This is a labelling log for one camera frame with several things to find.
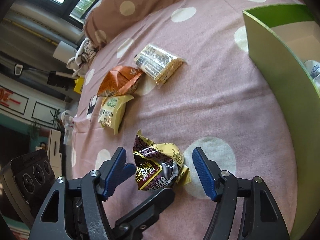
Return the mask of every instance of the pink bedsheet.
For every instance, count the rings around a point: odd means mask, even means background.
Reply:
[[[192,164],[195,147],[237,177],[263,177],[291,230],[297,202],[294,150],[275,96],[248,56],[242,17],[245,8],[275,3],[293,0],[182,0],[122,32],[94,59],[74,118],[74,178],[99,168],[118,146],[133,163],[138,129],[155,142],[175,143],[191,171],[192,183],[175,188],[174,203],[144,232],[144,240],[203,238],[215,203],[205,196]],[[101,98],[95,94],[111,68],[135,66],[134,56],[148,43],[188,64],[160,89],[144,77],[114,136],[97,122]],[[133,176],[117,187],[104,203],[111,226],[150,194],[137,190]],[[241,212],[238,203],[231,240],[237,238]]]

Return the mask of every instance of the green container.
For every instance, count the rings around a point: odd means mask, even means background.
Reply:
[[[301,27],[312,25],[318,32],[319,26],[313,23],[307,6],[300,4],[263,6],[244,10],[243,15],[249,56],[276,96],[291,133],[297,162],[298,202],[290,237],[298,240],[320,209],[320,94],[303,65],[304,57],[311,57],[306,55],[310,49],[305,48],[318,50],[317,33],[308,36],[308,29],[304,33]],[[320,49],[314,57],[320,57]]]

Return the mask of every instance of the yellow pipe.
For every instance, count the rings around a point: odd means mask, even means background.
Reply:
[[[21,25],[19,23],[16,23],[16,22],[14,22],[12,20],[9,20],[9,19],[6,19],[6,18],[4,18],[3,20],[6,21],[6,22],[9,22],[9,23],[11,23],[11,24],[13,24],[13,25],[15,25],[15,26],[17,26],[17,27],[19,27],[19,28],[21,28],[21,29],[33,34],[33,35],[35,35],[35,36],[37,36],[38,38],[41,38],[42,40],[47,41],[48,43],[51,43],[54,46],[58,46],[58,43],[56,43],[55,41],[50,40],[50,39],[44,37],[43,35],[41,35],[39,33],[36,33],[33,30],[30,30],[30,29],[26,28],[25,26],[23,26],[23,25]]]

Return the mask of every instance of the metal screw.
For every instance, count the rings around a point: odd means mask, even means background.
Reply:
[[[259,177],[259,176],[255,176],[255,177],[254,177],[254,181],[255,181],[255,182],[258,182],[258,183],[261,183],[261,182],[262,182],[262,178]]]
[[[128,224],[121,224],[119,225],[119,230],[121,231],[127,231],[129,229],[129,225]]]
[[[221,175],[223,177],[228,177],[230,175],[230,172],[229,171],[221,171]]]
[[[142,225],[142,226],[139,227],[140,230],[145,230],[146,228],[147,228],[146,225]]]
[[[91,177],[98,176],[98,174],[99,174],[99,171],[97,171],[97,170],[90,171],[90,176]]]
[[[58,183],[62,183],[62,182],[65,182],[65,178],[64,177],[59,177],[59,178],[57,178],[57,182]]]

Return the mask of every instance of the black television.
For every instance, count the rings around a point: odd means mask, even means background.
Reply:
[[[29,152],[30,137],[0,125],[0,168],[13,158]],[[0,211],[5,217],[22,222],[0,184]]]

